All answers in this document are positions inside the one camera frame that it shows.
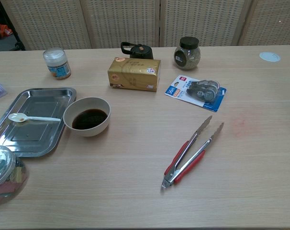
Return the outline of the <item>white round desk grommet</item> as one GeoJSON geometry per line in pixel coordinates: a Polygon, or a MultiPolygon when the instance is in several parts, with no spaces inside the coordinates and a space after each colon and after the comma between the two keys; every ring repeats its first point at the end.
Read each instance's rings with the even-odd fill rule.
{"type": "Polygon", "coordinates": [[[279,62],[281,60],[281,57],[273,52],[261,52],[259,57],[267,62],[279,62]]]}

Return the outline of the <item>clear tub of colourful clips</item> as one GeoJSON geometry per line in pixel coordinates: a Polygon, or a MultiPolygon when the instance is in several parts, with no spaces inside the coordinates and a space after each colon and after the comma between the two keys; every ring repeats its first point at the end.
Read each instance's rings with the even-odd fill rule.
{"type": "Polygon", "coordinates": [[[28,171],[19,157],[5,146],[0,146],[0,204],[15,198],[24,188],[28,171]]]}

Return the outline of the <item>correction tape blister pack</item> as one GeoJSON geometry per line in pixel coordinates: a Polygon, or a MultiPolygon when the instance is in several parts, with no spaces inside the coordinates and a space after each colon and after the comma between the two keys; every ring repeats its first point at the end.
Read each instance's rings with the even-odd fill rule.
{"type": "Polygon", "coordinates": [[[226,91],[217,81],[179,75],[166,89],[165,95],[217,112],[226,91]]]}

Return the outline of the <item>black teapot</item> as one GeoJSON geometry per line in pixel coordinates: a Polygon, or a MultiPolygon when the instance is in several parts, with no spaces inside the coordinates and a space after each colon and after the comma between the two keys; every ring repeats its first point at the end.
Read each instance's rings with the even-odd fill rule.
{"type": "Polygon", "coordinates": [[[154,59],[150,46],[121,42],[121,50],[124,54],[129,55],[130,58],[154,59]]]}

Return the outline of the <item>clear jar white lid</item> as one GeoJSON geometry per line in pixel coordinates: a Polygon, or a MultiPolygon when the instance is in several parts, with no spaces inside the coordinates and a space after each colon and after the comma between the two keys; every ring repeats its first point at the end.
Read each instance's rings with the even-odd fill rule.
{"type": "Polygon", "coordinates": [[[57,80],[68,78],[71,75],[68,59],[63,49],[55,47],[45,50],[43,58],[48,70],[57,80]]]}

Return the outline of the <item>white plastic spoon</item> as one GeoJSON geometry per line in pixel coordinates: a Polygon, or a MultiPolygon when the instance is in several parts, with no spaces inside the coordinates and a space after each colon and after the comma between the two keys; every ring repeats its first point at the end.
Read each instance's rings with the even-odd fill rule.
{"type": "Polygon", "coordinates": [[[28,120],[37,120],[37,121],[51,121],[51,122],[60,122],[59,118],[52,117],[39,117],[39,116],[27,116],[24,113],[12,113],[8,115],[8,118],[13,122],[22,123],[28,120]]]}

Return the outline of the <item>gold tissue pack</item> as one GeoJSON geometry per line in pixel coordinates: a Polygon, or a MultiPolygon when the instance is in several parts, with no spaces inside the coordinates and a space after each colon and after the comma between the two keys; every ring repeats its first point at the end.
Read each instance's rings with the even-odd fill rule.
{"type": "Polygon", "coordinates": [[[161,61],[116,57],[108,69],[112,88],[157,91],[161,61]]]}

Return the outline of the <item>stainless steel tray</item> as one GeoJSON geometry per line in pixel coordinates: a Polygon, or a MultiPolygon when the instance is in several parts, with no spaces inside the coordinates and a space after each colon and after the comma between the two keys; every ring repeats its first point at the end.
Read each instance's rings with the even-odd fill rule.
{"type": "Polygon", "coordinates": [[[12,113],[62,119],[64,111],[76,100],[73,88],[33,88],[21,92],[0,118],[0,146],[18,157],[41,157],[57,148],[65,123],[29,120],[11,121],[12,113]]]}

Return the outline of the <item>glass herb jar black lid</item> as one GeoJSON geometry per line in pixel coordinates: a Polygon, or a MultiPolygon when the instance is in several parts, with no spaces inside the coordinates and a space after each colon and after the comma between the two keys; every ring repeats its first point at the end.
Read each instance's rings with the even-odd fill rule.
{"type": "Polygon", "coordinates": [[[182,37],[179,46],[174,52],[176,65],[183,70],[191,70],[197,67],[201,58],[199,40],[192,36],[182,37]]]}

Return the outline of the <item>wooden woven folding screen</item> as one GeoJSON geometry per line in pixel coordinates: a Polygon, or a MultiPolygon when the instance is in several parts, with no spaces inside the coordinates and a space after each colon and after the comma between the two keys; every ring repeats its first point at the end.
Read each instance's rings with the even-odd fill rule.
{"type": "Polygon", "coordinates": [[[290,45],[290,0],[0,0],[27,50],[290,45]]]}

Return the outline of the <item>black tripod stand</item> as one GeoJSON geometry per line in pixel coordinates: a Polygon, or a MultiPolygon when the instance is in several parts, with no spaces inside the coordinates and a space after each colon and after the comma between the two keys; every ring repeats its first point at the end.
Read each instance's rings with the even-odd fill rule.
{"type": "Polygon", "coordinates": [[[16,39],[15,47],[12,48],[11,51],[25,51],[26,50],[25,46],[22,43],[21,39],[19,38],[18,33],[17,33],[12,21],[10,20],[2,1],[3,0],[0,0],[0,5],[2,7],[2,14],[3,14],[4,18],[5,18],[5,21],[6,21],[7,25],[8,25],[8,27],[12,30],[12,33],[13,33],[15,39],[16,39]]]}

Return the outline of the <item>white bowl of dark sauce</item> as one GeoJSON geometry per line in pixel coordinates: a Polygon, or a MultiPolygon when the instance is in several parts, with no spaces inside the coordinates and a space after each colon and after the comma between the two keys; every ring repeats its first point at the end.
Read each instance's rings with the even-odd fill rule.
{"type": "Polygon", "coordinates": [[[86,97],[73,102],[63,114],[63,121],[73,133],[92,137],[100,134],[110,123],[111,107],[99,97],[86,97]]]}

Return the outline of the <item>red handled metal tongs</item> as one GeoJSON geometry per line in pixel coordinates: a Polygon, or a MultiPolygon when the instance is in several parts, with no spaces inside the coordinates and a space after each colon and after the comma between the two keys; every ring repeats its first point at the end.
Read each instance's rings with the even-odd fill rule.
{"type": "Polygon", "coordinates": [[[188,174],[203,158],[205,155],[206,149],[209,145],[216,139],[216,137],[220,134],[224,122],[222,122],[219,127],[216,129],[213,135],[204,142],[204,144],[180,167],[178,168],[179,163],[184,158],[186,153],[189,151],[191,146],[195,143],[201,132],[207,127],[210,123],[212,116],[209,116],[201,126],[194,132],[189,140],[187,140],[182,147],[179,149],[171,164],[167,167],[164,172],[164,178],[161,183],[162,189],[167,189],[173,184],[177,184],[181,181],[181,179],[188,174]]]}

